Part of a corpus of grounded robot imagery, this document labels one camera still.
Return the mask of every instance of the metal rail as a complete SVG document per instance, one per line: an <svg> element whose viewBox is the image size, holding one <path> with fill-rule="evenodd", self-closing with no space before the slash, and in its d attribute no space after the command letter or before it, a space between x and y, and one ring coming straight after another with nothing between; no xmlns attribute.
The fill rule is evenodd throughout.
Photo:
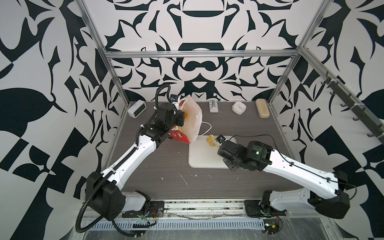
<svg viewBox="0 0 384 240"><path fill-rule="evenodd" d="M312 19L307 31L305 32L302 40L300 41L299 45L297 46L297 50L299 50L301 47L306 46L307 43L312 38L315 30L320 25L321 21L324 18L324 15L329 7L329 5L333 2L333 0L323 0L320 4L319 9L317 10L314 18ZM296 55L294 58L291 59L291 61L288 63L287 67L285 68L282 76L280 77L279 81L277 82L277 85L275 89L273 90L268 102L269 104L272 104L273 101L276 99L276 97L279 95L281 89L283 88L285 82L288 79L289 74L292 72L294 67L296 66L297 62L300 59L300 55Z"/></svg>
<svg viewBox="0 0 384 240"><path fill-rule="evenodd" d="M104 45L103 45L103 43L100 39L100 36L96 30L96 27L95 27L95 25L91 19L91 15L88 12L88 9L86 7L84 0L75 0L75 2L77 4L77 7L79 8L82 19L83 19L85 25L87 26L93 41L95 42L97 50L100 53L101 59L103 60L105 67L107 68L107 70L111 74L113 83L115 84L116 88L118 89L118 92L119 92L120 96L122 97L125 105L128 106L129 100L128 100L127 95L125 94L125 91L121 85L120 78L117 76L110 60L105 55Z"/></svg>
<svg viewBox="0 0 384 240"><path fill-rule="evenodd" d="M321 61L306 48L300 48L299 54L308 62L309 65L325 80L333 90L332 95L337 95L343 102L342 107L348 107L357 117L355 121L361 121L370 131L368 137L376 137L384 144L384 126L383 122L352 93Z"/></svg>
<svg viewBox="0 0 384 240"><path fill-rule="evenodd" d="M295 56L296 50L199 50L199 51L106 51L107 58L201 58L201 57L253 57Z"/></svg>

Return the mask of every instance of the white alarm clock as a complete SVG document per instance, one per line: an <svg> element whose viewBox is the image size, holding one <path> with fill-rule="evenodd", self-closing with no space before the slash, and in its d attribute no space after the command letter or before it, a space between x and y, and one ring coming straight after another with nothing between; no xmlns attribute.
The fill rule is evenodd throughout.
<svg viewBox="0 0 384 240"><path fill-rule="evenodd" d="M234 111L239 115L243 114L243 112L245 112L246 109L247 109L247 106L242 102L237 101L235 102L234 105L232 105L232 111Z"/></svg>
<svg viewBox="0 0 384 240"><path fill-rule="evenodd" d="M144 110L147 108L147 105L143 100L138 100L135 104L128 109L129 116L137 118Z"/></svg>

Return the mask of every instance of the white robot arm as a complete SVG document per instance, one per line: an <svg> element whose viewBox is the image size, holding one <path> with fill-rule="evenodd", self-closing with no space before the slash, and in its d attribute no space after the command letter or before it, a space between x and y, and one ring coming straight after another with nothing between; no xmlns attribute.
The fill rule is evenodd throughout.
<svg viewBox="0 0 384 240"><path fill-rule="evenodd" d="M247 147L226 141L220 135L218 155L222 156L231 171L244 168L273 173L295 182L304 188L276 192L265 191L259 204L249 206L252 217L277 215L279 211L314 209L331 218L341 219L349 209L349 195L343 192L346 174L325 172L295 161L262 142L251 141Z"/></svg>
<svg viewBox="0 0 384 240"><path fill-rule="evenodd" d="M168 88L169 103L159 106L157 98L164 88ZM87 178L86 200L75 224L77 232L90 229L102 218L112 221L115 225L114 219L121 212L141 211L143 215L148 212L150 198L147 195L141 192L122 193L121 190L141 162L164 140L172 138L168 134L169 131L184 124L184 113L176 108L177 96L171 95L169 98L169 90L170 85L166 84L156 91L155 112L137 131L135 143L109 168L100 174L93 172ZM304 187L285 192L265 191L259 204L246 205L249 216L274 216L287 209L315 209L327 217L343 218L348 211L349 197L343 192L343 184L347 184L345 174L335 175L306 166L258 141L251 141L248 147L244 147L226 141L222 135L218 140L221 144L218 155L224 158L223 161L230 170L235 171L241 167L265 171ZM98 212L100 217L83 228L80 224L87 206Z"/></svg>

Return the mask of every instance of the white scratch mark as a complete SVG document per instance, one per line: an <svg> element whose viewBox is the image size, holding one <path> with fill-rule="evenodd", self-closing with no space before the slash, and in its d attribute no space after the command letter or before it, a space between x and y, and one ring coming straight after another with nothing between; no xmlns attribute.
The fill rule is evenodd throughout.
<svg viewBox="0 0 384 240"><path fill-rule="evenodd" d="M183 178L183 176L181 176L181 174L179 174L180 177L184 180L185 184L188 186L188 183L185 181L185 179Z"/></svg>

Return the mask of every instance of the patterned wallpaper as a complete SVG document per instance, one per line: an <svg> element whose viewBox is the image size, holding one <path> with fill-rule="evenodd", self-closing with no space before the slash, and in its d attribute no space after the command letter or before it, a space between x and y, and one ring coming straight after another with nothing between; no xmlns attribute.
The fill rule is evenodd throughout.
<svg viewBox="0 0 384 240"><path fill-rule="evenodd" d="M68 237L123 108L72 0L0 3L1 239Z"/></svg>
<svg viewBox="0 0 384 240"><path fill-rule="evenodd" d="M384 2L335 0L309 49L383 119ZM342 170L358 188L347 215L336 220L345 239L384 237L384 146L301 58L274 102L289 144L305 164ZM352 196L354 189L347 187Z"/></svg>
<svg viewBox="0 0 384 240"><path fill-rule="evenodd" d="M296 48L321 0L86 0L110 51Z"/></svg>
<svg viewBox="0 0 384 240"><path fill-rule="evenodd" d="M244 101L268 99L288 62L289 57L129 58L112 64L132 101L154 100L164 83L171 84L172 94L196 101Z"/></svg>
<svg viewBox="0 0 384 240"><path fill-rule="evenodd" d="M295 49L321 0L86 0L109 51ZM289 57L114 59L129 100L268 99Z"/></svg>
<svg viewBox="0 0 384 240"><path fill-rule="evenodd" d="M335 2L309 50L381 119L384 119L384 3Z"/></svg>

